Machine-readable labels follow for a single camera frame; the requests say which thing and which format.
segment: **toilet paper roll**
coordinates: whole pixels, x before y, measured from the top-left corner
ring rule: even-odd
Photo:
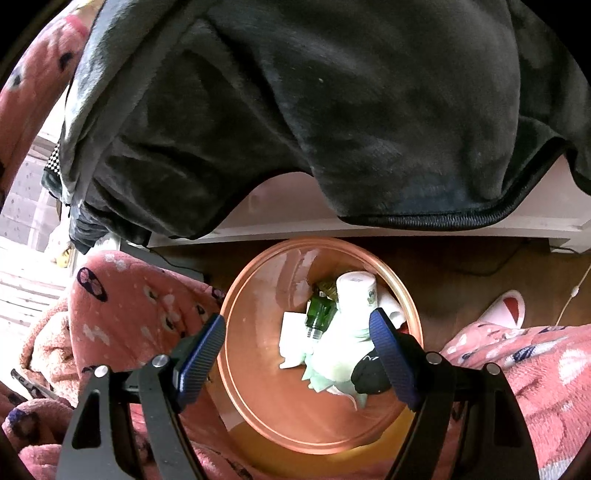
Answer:
[[[369,334],[369,315],[378,307],[375,276],[364,271],[348,272],[337,279],[336,290],[348,328]]]
[[[381,285],[378,285],[378,307],[382,308],[386,315],[388,315],[394,328],[399,329],[406,322],[400,304],[388,289]]]

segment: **black blanket edge trim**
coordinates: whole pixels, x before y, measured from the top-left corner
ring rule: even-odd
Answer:
[[[170,238],[171,240],[176,240],[176,239],[180,239],[180,238],[187,239],[187,240],[198,240],[205,235],[209,235],[226,219],[226,217],[228,217],[228,215],[230,215],[230,213],[232,213],[234,208],[236,208],[240,204],[241,201],[246,199],[246,197],[248,197],[250,192],[252,192],[260,184],[262,184],[262,183],[266,182],[267,180],[272,179],[274,177],[278,177],[279,175],[284,175],[286,173],[298,173],[298,172],[305,173],[306,175],[310,175],[310,173],[308,173],[304,170],[290,169],[290,168],[280,168],[278,170],[274,170],[271,173],[265,173],[264,175],[258,177],[257,179],[248,182],[248,184],[246,185],[246,187],[244,189],[240,189],[240,191],[233,194],[230,197],[230,199],[228,199],[222,205],[222,207],[217,211],[217,214],[215,214],[212,217],[212,219],[210,221],[208,221],[208,223],[205,225],[205,227],[201,229],[200,233],[197,233],[197,234],[191,235],[191,236],[170,235],[168,238]],[[142,243],[141,245],[144,247],[147,247],[148,243],[150,242],[150,238],[151,238],[151,235],[148,235],[148,238],[146,239],[145,243]]]
[[[591,194],[591,181],[574,171],[573,166],[577,156],[574,145],[562,137],[553,137],[536,152],[506,193],[487,206],[461,212],[339,216],[339,219],[351,225],[430,232],[484,228],[500,222],[512,213],[563,154],[569,161],[577,186],[585,193]]]

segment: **green glass bottle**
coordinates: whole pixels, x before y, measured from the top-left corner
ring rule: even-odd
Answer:
[[[322,334],[328,330],[335,313],[336,302],[321,291],[315,293],[310,299],[310,308],[306,319],[308,337],[312,337],[314,340],[320,339]]]

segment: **black cable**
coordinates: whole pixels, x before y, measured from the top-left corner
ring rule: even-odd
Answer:
[[[573,248],[569,248],[569,247],[554,247],[554,246],[550,245],[550,248],[552,248],[554,250],[564,250],[565,252],[571,252],[572,254],[575,254],[575,255],[581,254],[580,252],[577,252]]]
[[[198,273],[199,275],[203,275],[203,272],[200,272],[199,270],[195,270],[194,268],[185,267],[183,265],[175,265],[175,264],[169,262],[168,259],[166,259],[166,257],[164,255],[159,254],[156,250],[153,250],[150,247],[145,247],[145,248],[151,254],[158,255],[162,260],[164,260],[171,267],[174,267],[174,268],[184,268],[185,270],[190,270],[191,272],[195,272],[195,273]]]
[[[455,268],[455,267],[449,267],[448,265],[444,265],[442,262],[438,262],[439,266],[441,268],[445,268],[446,270],[452,271],[454,273],[459,273],[462,275],[470,275],[472,277],[491,277],[493,276],[495,273],[499,272],[505,265],[507,265],[507,263],[509,263],[514,256],[517,255],[517,253],[519,252],[519,250],[521,250],[525,245],[530,243],[530,239],[529,238],[525,238],[521,243],[519,243],[519,245],[517,246],[517,248],[515,248],[508,256],[506,259],[504,259],[501,263],[499,263],[494,269],[490,270],[490,271],[485,271],[485,272],[474,272],[471,270],[464,270],[462,268]]]

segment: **metal screw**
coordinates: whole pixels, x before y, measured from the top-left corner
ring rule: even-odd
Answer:
[[[501,367],[497,364],[486,364],[486,371],[491,375],[498,375],[501,373]]]
[[[152,365],[154,365],[156,368],[160,368],[166,365],[168,360],[168,355],[156,355],[152,360]]]
[[[106,365],[101,365],[95,368],[95,376],[96,377],[104,377],[109,372],[109,367]]]
[[[427,362],[432,365],[439,365],[443,360],[441,355],[439,355],[437,352],[429,352],[425,358],[427,359]]]

